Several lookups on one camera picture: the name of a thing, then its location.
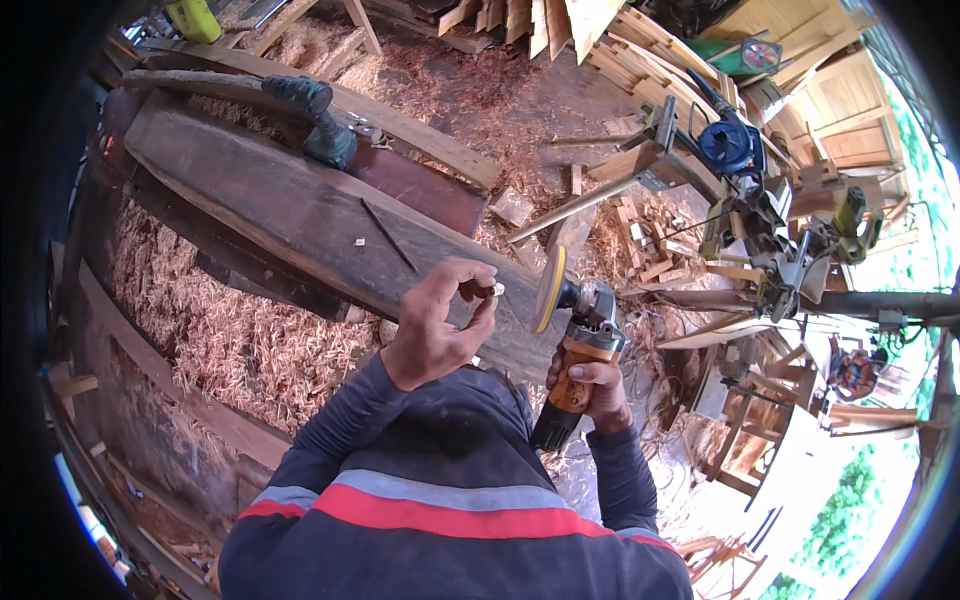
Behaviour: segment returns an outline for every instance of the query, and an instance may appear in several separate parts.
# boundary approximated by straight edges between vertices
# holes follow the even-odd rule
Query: man's right hand
[[[546,376],[546,389],[557,385],[557,377],[564,367],[564,343],[560,342],[557,352],[550,362],[550,371]],[[585,414],[593,419],[597,433],[605,436],[622,431],[634,422],[634,416],[627,404],[627,394],[623,389],[623,373],[620,366],[610,363],[580,363],[566,370],[574,381],[592,383],[593,392]]]
[[[460,292],[471,302],[496,283],[496,268],[477,260],[447,258],[400,299],[400,325],[380,360],[394,384],[405,392],[463,367],[496,326],[496,296],[473,312],[467,327],[446,322],[450,302]]]

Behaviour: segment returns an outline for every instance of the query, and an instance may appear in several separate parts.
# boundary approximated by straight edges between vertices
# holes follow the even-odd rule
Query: green foliage
[[[763,592],[760,600],[812,600],[816,591],[781,573]]]
[[[868,494],[876,480],[870,458],[875,449],[864,446],[843,470],[837,491],[810,528],[795,564],[843,577],[859,561],[864,534],[881,503],[878,493]]]

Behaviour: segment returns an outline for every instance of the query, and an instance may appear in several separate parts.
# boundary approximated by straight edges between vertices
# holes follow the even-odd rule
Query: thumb
[[[480,345],[487,341],[496,327],[497,297],[485,298],[473,312],[467,327],[453,335],[457,345],[468,349],[470,355],[476,354]]]
[[[594,383],[600,386],[614,386],[620,381],[620,369],[607,363],[581,363],[566,370],[574,381]]]

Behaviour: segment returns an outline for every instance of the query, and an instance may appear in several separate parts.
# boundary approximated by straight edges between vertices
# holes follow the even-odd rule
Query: red stripe
[[[260,500],[254,502],[244,511],[237,520],[245,516],[304,516],[306,511],[296,504],[280,504],[275,500]]]
[[[371,529],[414,529],[449,538],[475,540],[542,539],[580,534],[588,538],[616,535],[568,509],[461,511],[415,500],[381,498],[344,484],[332,484],[313,509],[347,523]],[[630,538],[673,549],[659,540]]]

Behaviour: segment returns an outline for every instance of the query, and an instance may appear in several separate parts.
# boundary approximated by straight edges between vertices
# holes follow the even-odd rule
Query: gray stripe
[[[305,511],[309,511],[313,503],[317,501],[317,495],[300,486],[284,486],[282,488],[270,486],[256,497],[253,504],[260,500],[273,500],[279,504],[296,504]]]
[[[345,470],[333,481],[361,492],[394,500],[414,500],[459,511],[509,509],[570,509],[555,492],[537,486],[504,488],[453,488],[394,477],[362,468]]]
[[[643,536],[644,538],[651,538],[653,540],[666,541],[656,533],[650,531],[646,527],[628,527],[626,529],[621,529],[616,532],[621,538],[632,538],[633,536]]]

